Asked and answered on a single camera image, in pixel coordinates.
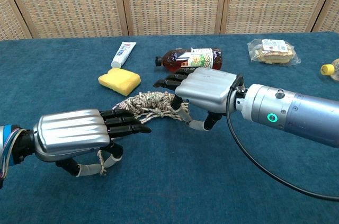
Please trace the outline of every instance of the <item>packaged bread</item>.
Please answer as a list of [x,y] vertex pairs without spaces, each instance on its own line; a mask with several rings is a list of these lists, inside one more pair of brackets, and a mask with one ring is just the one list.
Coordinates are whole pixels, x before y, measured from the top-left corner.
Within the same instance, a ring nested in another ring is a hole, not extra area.
[[280,65],[295,65],[301,62],[294,46],[284,40],[255,39],[247,45],[251,61]]

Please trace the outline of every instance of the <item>tangled rope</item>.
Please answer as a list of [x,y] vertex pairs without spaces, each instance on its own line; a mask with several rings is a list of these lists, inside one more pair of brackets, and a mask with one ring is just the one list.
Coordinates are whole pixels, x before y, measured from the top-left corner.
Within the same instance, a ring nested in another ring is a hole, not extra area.
[[[139,93],[134,97],[130,97],[117,105],[112,109],[126,109],[134,114],[134,117],[140,119],[142,124],[157,118],[157,117],[170,117],[175,120],[182,121],[182,118],[174,112],[171,107],[171,101],[174,94],[168,92],[147,92]],[[188,103],[182,103],[182,109],[185,112],[189,112]],[[102,157],[102,151],[97,153],[101,164],[100,175],[105,175],[106,169],[104,168],[104,159]]]

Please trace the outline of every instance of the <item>yellow sponge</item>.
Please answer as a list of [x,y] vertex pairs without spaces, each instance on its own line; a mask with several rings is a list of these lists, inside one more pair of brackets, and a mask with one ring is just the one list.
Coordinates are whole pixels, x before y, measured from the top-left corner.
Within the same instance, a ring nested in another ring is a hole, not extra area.
[[129,95],[140,82],[140,76],[125,69],[112,68],[98,78],[99,83],[124,96]]

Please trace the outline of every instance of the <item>blue table surface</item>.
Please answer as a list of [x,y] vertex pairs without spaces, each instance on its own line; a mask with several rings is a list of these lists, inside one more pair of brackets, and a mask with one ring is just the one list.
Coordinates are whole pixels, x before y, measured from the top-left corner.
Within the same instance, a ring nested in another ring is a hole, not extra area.
[[[301,64],[250,62],[247,43],[283,39]],[[157,91],[168,75],[155,56],[183,48],[222,49],[222,70],[263,84],[338,100],[339,84],[320,74],[339,57],[339,34],[289,33],[34,39],[0,42],[0,124],[32,128],[44,114],[110,109],[124,96],[101,86],[122,41],[137,45],[124,69],[141,84],[130,94]],[[190,105],[196,120],[204,110]],[[339,195],[339,149],[232,116],[247,149],[268,169],[306,189]],[[122,161],[107,176],[75,178],[34,155],[9,170],[0,190],[0,223],[338,223],[339,204],[307,197],[269,178],[233,141],[223,118],[209,132],[158,118],[148,135],[118,140]],[[95,153],[76,158],[97,162]]]

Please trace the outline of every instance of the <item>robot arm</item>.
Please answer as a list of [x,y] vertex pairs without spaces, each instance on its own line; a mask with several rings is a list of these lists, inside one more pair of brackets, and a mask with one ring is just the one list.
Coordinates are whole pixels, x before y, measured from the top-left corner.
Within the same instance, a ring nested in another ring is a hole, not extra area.
[[[179,69],[155,87],[175,90],[172,108],[193,129],[209,130],[226,114],[227,95],[237,75],[209,68]],[[303,95],[263,85],[240,85],[232,92],[230,112],[279,130],[339,147],[339,102]],[[180,104],[187,101],[208,111],[204,122],[182,114]]]
[[89,175],[91,171],[84,170],[85,166],[78,165],[73,157],[100,149],[111,154],[105,163],[111,166],[123,154],[123,148],[113,139],[139,132],[150,133],[151,130],[141,125],[133,113],[122,109],[102,112],[86,109],[44,115],[33,130],[2,126],[0,179],[3,181],[6,177],[8,166],[19,164],[33,153],[42,161],[56,162],[72,175]]

